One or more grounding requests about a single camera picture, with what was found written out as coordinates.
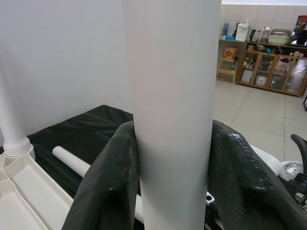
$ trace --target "white plastic base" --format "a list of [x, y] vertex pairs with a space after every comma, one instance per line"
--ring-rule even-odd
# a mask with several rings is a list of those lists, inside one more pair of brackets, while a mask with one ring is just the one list
[[72, 202], [29, 154], [0, 155], [1, 229], [60, 230]]

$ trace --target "electric kettle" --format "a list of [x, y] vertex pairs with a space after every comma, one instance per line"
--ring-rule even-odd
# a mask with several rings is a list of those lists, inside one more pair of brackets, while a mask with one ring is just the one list
[[260, 30], [252, 30], [249, 36], [251, 42], [258, 42]]

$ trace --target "white pvc pipe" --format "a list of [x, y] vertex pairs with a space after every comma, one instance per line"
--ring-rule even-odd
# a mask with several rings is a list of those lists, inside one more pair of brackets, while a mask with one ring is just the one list
[[80, 158], [71, 154], [61, 146], [56, 146], [53, 149], [52, 154], [55, 155], [60, 161], [62, 161], [68, 167], [70, 167], [72, 170], [74, 170], [81, 177], [84, 177], [84, 175], [90, 168], [90, 165], [88, 163], [82, 161]]
[[[79, 174], [81, 177], [84, 177], [84, 175], [90, 168], [90, 165], [88, 163], [82, 161], [80, 158], [76, 157], [61, 146], [56, 146], [53, 149], [52, 154], [64, 164], [66, 164], [68, 167], [70, 167], [77, 174]], [[134, 216], [138, 221], [144, 223], [142, 198], [139, 195], [136, 196]]]
[[34, 158], [33, 146], [24, 135], [17, 118], [12, 92], [0, 57], [0, 127], [4, 138], [4, 153], [18, 157], [30, 153]]
[[146, 230], [204, 229], [220, 4], [123, 1]]

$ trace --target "wooden cabinet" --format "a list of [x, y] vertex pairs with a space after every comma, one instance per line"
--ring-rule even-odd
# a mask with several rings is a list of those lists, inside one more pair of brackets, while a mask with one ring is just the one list
[[307, 58], [246, 50], [236, 82], [302, 96], [307, 86]]

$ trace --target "black cover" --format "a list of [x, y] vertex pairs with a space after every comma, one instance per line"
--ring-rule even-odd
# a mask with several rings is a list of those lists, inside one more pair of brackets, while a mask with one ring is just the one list
[[118, 127], [132, 120], [132, 114], [102, 105], [47, 127], [29, 136], [35, 150], [35, 161], [71, 197], [74, 197], [82, 177], [53, 156], [53, 148], [62, 146], [83, 161], [92, 164]]
[[139, 171], [133, 122], [121, 125], [84, 176], [63, 230], [133, 229]]
[[306, 230], [307, 221], [272, 170], [232, 128], [213, 121], [210, 192], [227, 230]]

